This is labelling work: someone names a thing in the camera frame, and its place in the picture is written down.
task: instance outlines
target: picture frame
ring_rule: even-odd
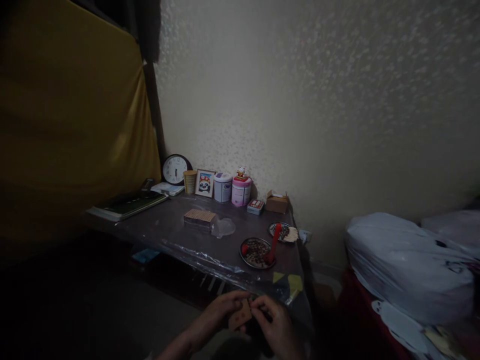
[[[196,171],[195,194],[211,198],[214,195],[214,177],[216,171],[198,169]]]

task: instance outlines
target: red object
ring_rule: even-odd
[[[345,270],[337,305],[348,323],[351,350],[362,354],[363,359],[412,359],[373,310],[372,301],[376,299],[360,284],[351,267]]]
[[[241,254],[242,254],[243,256],[247,255],[247,251],[248,251],[248,250],[249,250],[249,246],[248,246],[247,244],[243,244],[243,245],[241,246]]]
[[[242,183],[246,182],[248,179],[249,179],[248,176],[244,176],[244,177],[238,177],[238,176],[236,176],[236,177],[235,177],[235,180],[240,181],[240,182],[242,182]]]
[[[280,232],[282,231],[282,224],[277,222],[275,226],[275,232],[273,233],[273,240],[271,241],[270,252],[263,256],[263,260],[270,265],[274,262],[275,250],[277,249],[277,243],[279,242]]]

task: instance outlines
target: white canister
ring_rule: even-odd
[[[232,196],[232,176],[219,172],[213,180],[215,181],[215,188],[213,189],[214,199],[221,203],[229,201]]]

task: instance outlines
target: hand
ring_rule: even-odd
[[[266,295],[250,304],[251,314],[265,335],[266,341],[279,360],[306,359],[302,344],[297,339],[287,310]],[[264,313],[271,316],[269,322]]]
[[[242,308],[241,300],[247,299],[247,291],[232,291],[220,295],[207,306],[205,311],[186,329],[185,334],[191,351],[200,350],[220,329],[226,317]]]

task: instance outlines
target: pink canister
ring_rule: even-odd
[[[240,181],[236,177],[234,177],[231,189],[231,203],[235,206],[247,205],[250,201],[251,187],[251,178],[248,177],[245,181]]]

